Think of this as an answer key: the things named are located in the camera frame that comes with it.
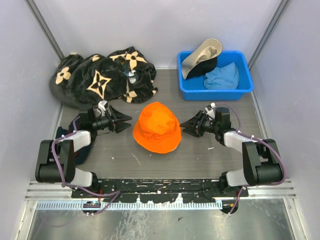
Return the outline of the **black bucket hat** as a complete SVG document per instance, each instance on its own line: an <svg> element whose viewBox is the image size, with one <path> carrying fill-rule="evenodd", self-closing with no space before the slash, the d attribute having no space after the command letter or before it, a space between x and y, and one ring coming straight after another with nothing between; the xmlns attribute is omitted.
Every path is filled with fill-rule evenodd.
<svg viewBox="0 0 320 240"><path fill-rule="evenodd" d="M187 74L186 80L194 77L204 76L206 73L213 71L217 64L217 57L197 63Z"/></svg>

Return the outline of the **aluminium front rail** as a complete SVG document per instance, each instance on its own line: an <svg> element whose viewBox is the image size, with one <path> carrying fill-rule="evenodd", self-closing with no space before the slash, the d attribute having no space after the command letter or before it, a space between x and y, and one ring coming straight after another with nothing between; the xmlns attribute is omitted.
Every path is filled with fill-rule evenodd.
<svg viewBox="0 0 320 240"><path fill-rule="evenodd" d="M296 199L296 192L290 180L276 186L260 185L246 188L249 199ZM25 200L64 200L70 199L72 190L59 183L29 183Z"/></svg>

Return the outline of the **blue cloth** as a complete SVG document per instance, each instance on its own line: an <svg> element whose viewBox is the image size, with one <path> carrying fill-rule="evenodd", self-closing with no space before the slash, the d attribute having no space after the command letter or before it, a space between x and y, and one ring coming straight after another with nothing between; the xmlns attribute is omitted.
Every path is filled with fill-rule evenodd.
<svg viewBox="0 0 320 240"><path fill-rule="evenodd" d="M216 67L205 74L204 87L208 90L235 90L239 84L239 71L234 62Z"/></svg>

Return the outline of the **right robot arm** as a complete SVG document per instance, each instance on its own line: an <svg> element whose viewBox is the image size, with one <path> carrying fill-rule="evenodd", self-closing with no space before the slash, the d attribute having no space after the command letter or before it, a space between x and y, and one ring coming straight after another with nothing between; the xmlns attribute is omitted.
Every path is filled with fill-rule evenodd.
<svg viewBox="0 0 320 240"><path fill-rule="evenodd" d="M276 141L249 136L233 128L229 108L207 105L180 127L196 138L205 133L214 134L221 145L242 154L242 168L224 172L219 177L218 190L223 196L231 197L243 187L276 186L286 180Z"/></svg>

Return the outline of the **black flower-pattern blanket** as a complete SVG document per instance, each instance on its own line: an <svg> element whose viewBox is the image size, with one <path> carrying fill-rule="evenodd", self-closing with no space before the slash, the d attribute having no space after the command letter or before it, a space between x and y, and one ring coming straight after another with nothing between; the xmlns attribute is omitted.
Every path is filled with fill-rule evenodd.
<svg viewBox="0 0 320 240"><path fill-rule="evenodd" d="M115 99L141 104L159 91L154 86L156 74L155 66L131 46L108 56L70 54L57 66L49 88L54 97L75 109Z"/></svg>

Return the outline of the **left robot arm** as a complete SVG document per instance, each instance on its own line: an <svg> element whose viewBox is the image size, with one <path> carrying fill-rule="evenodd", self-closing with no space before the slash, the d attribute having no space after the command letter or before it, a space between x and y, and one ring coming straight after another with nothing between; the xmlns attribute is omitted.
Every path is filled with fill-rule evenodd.
<svg viewBox="0 0 320 240"><path fill-rule="evenodd" d="M99 131L108 129L118 134L131 126L130 120L131 116L107 104L82 105L69 130L59 128L55 139L40 143L36 181L60 183L63 187L81 189L88 198L97 197L101 188L97 175L77 166L87 159Z"/></svg>

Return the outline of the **orange hat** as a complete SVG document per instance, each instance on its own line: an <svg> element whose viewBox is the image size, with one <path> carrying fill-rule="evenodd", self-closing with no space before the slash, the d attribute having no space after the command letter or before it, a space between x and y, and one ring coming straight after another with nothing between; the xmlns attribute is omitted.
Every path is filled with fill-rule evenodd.
<svg viewBox="0 0 320 240"><path fill-rule="evenodd" d="M180 123L167 106L153 102L141 111L133 128L133 138L150 152L168 154L182 140Z"/></svg>

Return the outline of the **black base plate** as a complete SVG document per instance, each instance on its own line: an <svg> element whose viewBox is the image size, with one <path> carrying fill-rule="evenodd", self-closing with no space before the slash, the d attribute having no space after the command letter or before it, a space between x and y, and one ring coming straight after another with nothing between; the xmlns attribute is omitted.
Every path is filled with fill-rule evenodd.
<svg viewBox="0 0 320 240"><path fill-rule="evenodd" d="M218 198L235 198L239 187L223 188L217 179L131 179L99 178L98 193L110 194L119 191L115 202L173 203L182 198L188 203L214 203Z"/></svg>

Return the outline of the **blue plastic bin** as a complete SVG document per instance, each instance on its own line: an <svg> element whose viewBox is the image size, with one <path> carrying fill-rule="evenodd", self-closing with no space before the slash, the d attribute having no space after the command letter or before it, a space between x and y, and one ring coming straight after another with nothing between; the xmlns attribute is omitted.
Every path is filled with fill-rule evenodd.
<svg viewBox="0 0 320 240"><path fill-rule="evenodd" d="M182 51L177 55L178 82L186 101L237 101L244 94L254 89L253 80L244 54L237 50L224 50L217 57L217 67L222 68L234 63L238 70L238 84L235 89L207 89L205 75L184 79L182 62L191 54L191 51Z"/></svg>

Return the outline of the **navy cloth with red stripe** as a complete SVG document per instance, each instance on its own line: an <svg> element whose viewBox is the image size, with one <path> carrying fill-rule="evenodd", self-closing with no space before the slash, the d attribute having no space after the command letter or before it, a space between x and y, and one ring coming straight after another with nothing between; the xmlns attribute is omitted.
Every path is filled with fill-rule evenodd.
<svg viewBox="0 0 320 240"><path fill-rule="evenodd" d="M77 116L68 126L68 129L64 129L62 126L59 126L56 130L55 138L60 138L62 135L68 135L74 130L74 124L77 130L80 130L80 120ZM93 141L87 145L76 151L75 154L75 165L82 165L87 160L91 150L93 148Z"/></svg>

